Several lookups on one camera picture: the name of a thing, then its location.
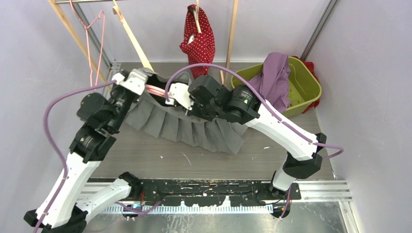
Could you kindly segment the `pink hanger of grey skirt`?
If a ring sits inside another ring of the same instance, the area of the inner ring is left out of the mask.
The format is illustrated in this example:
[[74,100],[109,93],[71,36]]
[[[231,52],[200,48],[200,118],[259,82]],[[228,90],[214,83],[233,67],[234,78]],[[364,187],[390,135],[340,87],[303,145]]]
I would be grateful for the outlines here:
[[160,87],[146,84],[145,90],[151,95],[155,95],[162,98],[165,97],[165,90]]

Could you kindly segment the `grey skirt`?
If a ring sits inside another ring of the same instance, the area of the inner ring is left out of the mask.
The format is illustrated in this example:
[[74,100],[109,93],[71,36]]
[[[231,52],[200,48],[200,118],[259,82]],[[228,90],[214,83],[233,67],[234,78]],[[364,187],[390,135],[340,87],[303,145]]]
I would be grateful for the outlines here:
[[183,142],[211,152],[237,154],[247,127],[223,119],[207,121],[186,115],[182,106],[166,104],[163,95],[147,92],[129,110],[126,123],[156,138]]

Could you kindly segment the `purple skirt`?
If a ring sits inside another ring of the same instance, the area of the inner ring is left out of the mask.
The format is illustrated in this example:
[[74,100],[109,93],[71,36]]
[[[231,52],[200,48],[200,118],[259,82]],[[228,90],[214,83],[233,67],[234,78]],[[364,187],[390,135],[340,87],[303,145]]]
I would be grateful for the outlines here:
[[262,71],[254,76],[250,85],[280,113],[290,105],[289,57],[284,53],[271,52],[263,62]]

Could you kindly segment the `wooden hanger of purple skirt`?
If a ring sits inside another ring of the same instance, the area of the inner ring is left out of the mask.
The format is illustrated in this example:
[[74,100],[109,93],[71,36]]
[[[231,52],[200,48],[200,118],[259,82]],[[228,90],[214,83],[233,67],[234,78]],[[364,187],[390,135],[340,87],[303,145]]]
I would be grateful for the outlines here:
[[112,0],[112,2],[114,4],[114,6],[112,7],[113,14],[118,16],[118,18],[119,18],[119,20],[120,20],[127,36],[129,37],[129,39],[130,39],[130,41],[131,41],[131,43],[132,43],[132,45],[133,45],[133,47],[134,47],[134,49],[135,49],[135,51],[138,55],[138,57],[140,59],[140,62],[142,63],[143,67],[154,71],[151,63],[149,62],[149,59],[147,58],[146,54],[144,53],[144,51],[143,51],[142,47],[140,46],[137,38],[135,37],[134,33],[132,32],[130,26],[128,25],[128,23],[126,21],[126,19],[122,15],[121,10],[120,10],[117,2],[115,0]]

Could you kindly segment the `pink wire hanger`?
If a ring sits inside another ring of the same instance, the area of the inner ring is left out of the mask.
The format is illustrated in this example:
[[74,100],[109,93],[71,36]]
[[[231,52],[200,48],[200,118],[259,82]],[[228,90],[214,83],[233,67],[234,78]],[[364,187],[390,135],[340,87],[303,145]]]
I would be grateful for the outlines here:
[[[89,69],[90,69],[89,82],[90,82],[90,86],[94,87],[98,85],[98,80],[99,80],[100,71],[101,71],[101,63],[102,63],[103,54],[104,54],[103,46],[104,46],[104,31],[105,31],[105,28],[104,28],[105,27],[105,12],[103,10],[99,11],[98,15],[91,22],[89,22],[86,16],[84,15],[84,12],[82,11],[79,3],[74,3],[72,0],[70,0],[69,5],[71,7],[72,12],[76,15],[77,19],[82,25],[82,28],[85,31],[86,58],[87,58]],[[92,26],[96,24],[96,22],[99,20],[103,21],[103,29],[102,29],[100,39],[98,39],[98,37],[96,36],[96,33],[93,31],[93,28],[92,28]],[[91,56],[91,49],[90,49],[91,42],[97,48],[97,51],[99,52],[98,62],[95,68],[92,67],[92,56]]]

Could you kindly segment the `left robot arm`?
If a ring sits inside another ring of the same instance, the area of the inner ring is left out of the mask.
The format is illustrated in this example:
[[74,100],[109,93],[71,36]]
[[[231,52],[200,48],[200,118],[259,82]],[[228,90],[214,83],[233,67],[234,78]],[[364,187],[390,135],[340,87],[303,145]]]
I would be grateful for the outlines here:
[[139,98],[121,85],[114,85],[110,98],[87,94],[77,116],[84,122],[76,133],[64,168],[45,201],[29,210],[24,220],[44,233],[81,233],[102,210],[123,200],[137,200],[143,192],[141,181],[125,172],[110,185],[81,200],[82,188],[116,142],[115,134],[134,102]]

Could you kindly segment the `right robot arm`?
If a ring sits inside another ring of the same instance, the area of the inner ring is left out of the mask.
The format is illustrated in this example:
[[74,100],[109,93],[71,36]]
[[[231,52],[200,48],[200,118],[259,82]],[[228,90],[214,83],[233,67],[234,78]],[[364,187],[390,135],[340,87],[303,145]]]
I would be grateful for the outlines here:
[[320,170],[322,157],[318,152],[321,147],[317,143],[325,142],[326,136],[301,129],[247,85],[238,85],[230,91],[211,76],[202,75],[189,85],[188,93],[193,101],[189,114],[245,125],[268,136],[287,151],[282,168],[274,172],[271,180],[269,188],[273,198],[284,198],[293,182]]

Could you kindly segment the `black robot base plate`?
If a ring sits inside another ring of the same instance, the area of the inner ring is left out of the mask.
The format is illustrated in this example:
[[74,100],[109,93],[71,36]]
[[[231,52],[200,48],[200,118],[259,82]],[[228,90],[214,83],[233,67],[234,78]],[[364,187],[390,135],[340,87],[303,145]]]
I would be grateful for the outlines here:
[[164,206],[181,204],[192,207],[265,206],[281,204],[287,198],[300,200],[302,195],[298,183],[290,191],[276,191],[271,181],[262,180],[164,180],[141,179],[130,187],[125,181],[91,179],[86,183],[80,199],[98,199],[107,205],[117,201],[136,201],[153,206],[160,202]]

